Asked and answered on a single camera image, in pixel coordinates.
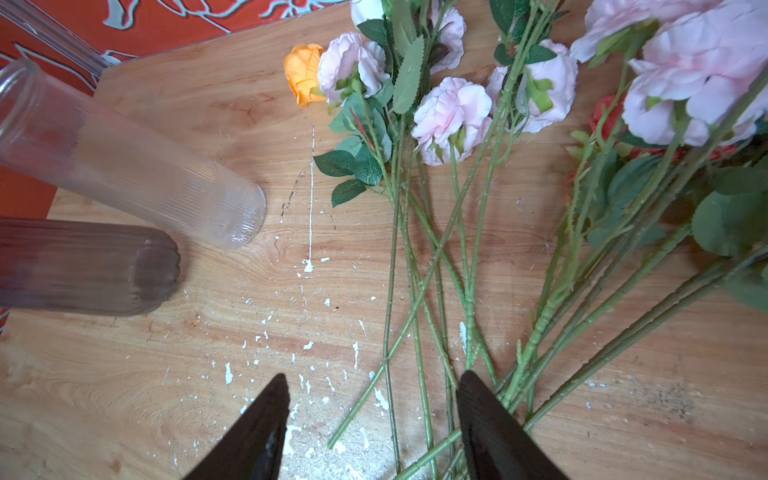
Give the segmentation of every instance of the white paint splatter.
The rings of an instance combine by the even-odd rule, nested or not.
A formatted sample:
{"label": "white paint splatter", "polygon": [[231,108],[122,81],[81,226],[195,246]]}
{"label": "white paint splatter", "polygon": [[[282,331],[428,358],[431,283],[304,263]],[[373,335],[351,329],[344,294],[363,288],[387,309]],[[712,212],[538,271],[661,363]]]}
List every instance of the white paint splatter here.
{"label": "white paint splatter", "polygon": [[293,432],[301,432],[301,427],[297,427],[295,425],[287,425],[286,426],[286,438],[283,443],[283,455],[293,455],[296,453],[290,446],[290,441],[293,439]]}
{"label": "white paint splatter", "polygon": [[377,403],[374,404],[374,406],[381,407],[382,409],[389,410],[389,402],[386,401],[384,398],[384,394],[381,390],[374,388],[373,394],[376,396],[376,399],[379,400]]}
{"label": "white paint splatter", "polygon": [[462,348],[464,349],[464,355],[467,355],[467,326],[464,322],[458,323],[458,335],[462,338]]}
{"label": "white paint splatter", "polygon": [[315,204],[315,124],[312,123],[312,161],[310,161],[310,256],[306,260],[305,273],[312,273],[312,207]]}
{"label": "white paint splatter", "polygon": [[333,449],[336,450],[336,452],[341,455],[344,452],[346,452],[346,447],[341,442],[336,442],[336,444],[333,446]]}
{"label": "white paint splatter", "polygon": [[357,342],[354,342],[352,348],[355,350],[355,371],[357,372],[357,358],[360,354],[360,345]]}
{"label": "white paint splatter", "polygon": [[352,477],[353,480],[366,480],[366,478],[360,475],[360,472],[352,468],[351,465],[347,465],[344,468],[349,472],[349,476]]}
{"label": "white paint splatter", "polygon": [[362,447],[364,449],[367,449],[371,446],[371,443],[368,441],[368,435],[366,435],[366,430],[363,427],[360,427],[360,433],[362,433]]}
{"label": "white paint splatter", "polygon": [[290,419],[293,421],[296,421],[296,412],[299,411],[299,405],[301,405],[300,402],[296,402],[296,405],[293,406],[293,410],[290,411],[288,416],[290,416]]}

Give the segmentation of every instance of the wooden table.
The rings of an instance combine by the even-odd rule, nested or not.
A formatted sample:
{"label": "wooden table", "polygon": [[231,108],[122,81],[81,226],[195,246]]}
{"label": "wooden table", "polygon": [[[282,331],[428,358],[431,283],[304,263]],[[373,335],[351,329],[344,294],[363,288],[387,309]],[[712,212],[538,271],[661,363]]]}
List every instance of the wooden table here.
{"label": "wooden table", "polygon": [[[555,40],[582,33],[587,2],[575,3]],[[466,53],[450,73],[482,82],[496,29],[483,1],[462,0],[458,8],[468,26]],[[342,5],[107,70],[97,100],[257,182],[266,192],[266,221],[253,242],[233,252],[175,235],[184,280],[147,315],[15,310],[0,337],[0,478],[180,478],[277,372],[288,377],[293,410],[281,478],[392,474],[389,421],[375,399],[342,438],[344,449],[325,448],[379,366],[391,210],[373,194],[331,208],[338,181],[313,171],[310,159],[313,143],[324,152],[340,136],[328,129],[324,105],[295,105],[283,76],[293,45],[327,45],[352,28]],[[587,128],[616,74],[615,66],[583,69],[570,117],[522,138],[495,180],[478,317],[500,370],[531,328],[563,211],[562,181],[573,168],[563,146],[570,131]],[[444,223],[453,203],[449,172],[429,174]],[[143,223],[66,191],[50,217]],[[305,274],[310,239],[315,270]],[[423,238],[416,241],[426,249]],[[694,271],[701,255],[683,250],[553,363],[540,395]],[[397,273],[396,331],[407,313],[404,270]],[[449,294],[450,355],[463,360],[461,319]],[[429,334],[422,338],[442,437],[442,374]],[[408,339],[392,368],[405,460],[425,449],[414,364]],[[593,378],[594,388],[578,389],[539,424],[535,439],[574,480],[765,478],[767,367],[765,316],[717,293],[610,364]]]}

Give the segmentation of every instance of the artificial flower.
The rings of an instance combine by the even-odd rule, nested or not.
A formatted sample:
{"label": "artificial flower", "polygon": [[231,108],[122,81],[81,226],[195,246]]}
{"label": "artificial flower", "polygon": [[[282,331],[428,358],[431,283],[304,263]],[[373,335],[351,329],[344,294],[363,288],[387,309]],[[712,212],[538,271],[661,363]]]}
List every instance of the artificial flower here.
{"label": "artificial flower", "polygon": [[693,12],[703,12],[721,0],[594,0],[584,23],[587,32],[571,45],[571,54],[584,62],[594,57],[603,38],[638,22],[656,18],[662,22],[676,20]]}
{"label": "artificial flower", "polygon": [[384,72],[386,55],[374,41],[363,41],[359,33],[344,33],[331,41],[320,57],[317,79],[329,103],[341,103],[347,86],[369,98],[389,78]]}
{"label": "artificial flower", "polygon": [[422,99],[411,135],[419,141],[425,164],[457,162],[472,154],[491,126],[491,98],[464,78],[447,77]]}
{"label": "artificial flower", "polygon": [[[431,8],[431,20],[437,21],[439,15],[438,0],[432,0]],[[462,37],[467,31],[467,24],[464,22],[464,17],[455,8],[449,8],[445,15],[443,15],[442,22],[439,27],[439,35],[437,36],[437,43],[433,48],[433,55],[431,58],[434,62],[429,68],[429,74],[435,74],[442,70],[458,67],[458,64],[462,61],[464,56],[464,42]]]}
{"label": "artificial flower", "polygon": [[322,54],[323,47],[318,44],[297,45],[283,62],[290,89],[300,107],[305,107],[313,101],[326,100],[318,94],[320,83],[317,80],[317,70]]}
{"label": "artificial flower", "polygon": [[[630,131],[652,144],[668,144],[675,101],[691,116],[684,143],[700,146],[728,109],[746,93],[768,61],[768,3],[726,0],[707,12],[664,25],[630,61],[638,74],[624,103]],[[747,108],[722,144],[755,134],[768,110],[768,90]]]}
{"label": "artificial flower", "polygon": [[[524,120],[522,128],[530,133],[536,133],[556,121],[563,121],[571,111],[576,97],[578,64],[571,57],[568,47],[548,39],[542,40],[539,45],[553,51],[557,56],[526,66],[527,71],[518,100],[522,103],[527,92],[529,100],[526,108],[529,116]],[[488,78],[485,91],[494,105],[502,89],[506,71],[507,67],[497,67]]]}
{"label": "artificial flower", "polygon": [[352,21],[355,22],[355,26],[366,20],[384,18],[382,0],[352,0],[349,6],[352,9]]}

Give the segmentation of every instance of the pink rose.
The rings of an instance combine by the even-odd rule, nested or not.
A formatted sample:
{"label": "pink rose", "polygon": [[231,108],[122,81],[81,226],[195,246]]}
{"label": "pink rose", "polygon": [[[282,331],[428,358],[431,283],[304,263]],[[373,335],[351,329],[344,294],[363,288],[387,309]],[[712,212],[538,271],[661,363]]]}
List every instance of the pink rose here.
{"label": "pink rose", "polygon": [[365,98],[381,90],[382,81],[389,78],[384,72],[386,54],[383,48],[374,41],[363,41],[359,33],[343,33],[331,41],[328,50],[320,57],[317,80],[328,103],[341,103],[343,89],[337,90],[336,82],[352,77],[356,64],[357,75],[365,87]]}
{"label": "pink rose", "polygon": [[491,126],[491,98],[485,89],[463,78],[447,77],[434,87],[416,110],[411,135],[419,141],[424,163],[457,162],[472,154]]}
{"label": "pink rose", "polygon": [[[430,12],[432,21],[436,22],[439,14],[439,2],[432,0],[432,11]],[[429,74],[435,74],[441,70],[458,67],[464,56],[464,42],[462,37],[467,31],[467,24],[464,23],[464,17],[458,13],[455,8],[449,8],[442,17],[442,23],[439,27],[440,35],[437,37],[438,45],[442,45],[446,51],[445,56],[440,58],[430,69]]]}
{"label": "pink rose", "polygon": [[662,22],[675,20],[692,12],[702,12],[721,0],[594,0],[584,23],[587,33],[574,41],[571,54],[585,62],[594,57],[600,40],[648,18]]}
{"label": "pink rose", "polygon": [[[571,105],[576,97],[576,75],[578,64],[568,52],[568,47],[552,40],[542,40],[539,45],[552,50],[557,56],[547,61],[527,65],[528,74],[524,76],[524,88],[537,88],[541,94],[548,98],[546,109],[542,111],[533,99],[528,100],[528,119],[525,121],[523,131],[536,133],[542,128],[556,121],[563,121],[571,111]],[[502,89],[507,67],[497,67],[488,78],[488,87],[485,92],[493,100],[493,111],[496,112],[498,93]],[[529,84],[529,79],[536,81]],[[525,90],[520,89],[518,100],[520,103],[525,98]]]}
{"label": "pink rose", "polygon": [[[644,60],[632,60],[638,74],[624,102],[630,131],[654,144],[674,136],[674,101],[687,100],[690,126],[684,142],[703,145],[710,127],[746,93],[768,61],[768,2],[726,0],[715,9],[686,15],[662,26],[643,48]],[[722,144],[755,133],[755,120],[768,109],[768,90],[747,108]]]}

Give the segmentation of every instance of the orange rose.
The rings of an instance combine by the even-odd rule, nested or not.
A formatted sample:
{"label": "orange rose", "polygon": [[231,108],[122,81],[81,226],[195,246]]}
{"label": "orange rose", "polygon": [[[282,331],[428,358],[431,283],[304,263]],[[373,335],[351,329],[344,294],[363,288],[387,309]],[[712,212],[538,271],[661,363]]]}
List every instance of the orange rose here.
{"label": "orange rose", "polygon": [[318,44],[297,45],[285,59],[286,78],[296,96],[296,103],[305,107],[311,101],[325,101],[317,81],[317,68],[324,49]]}

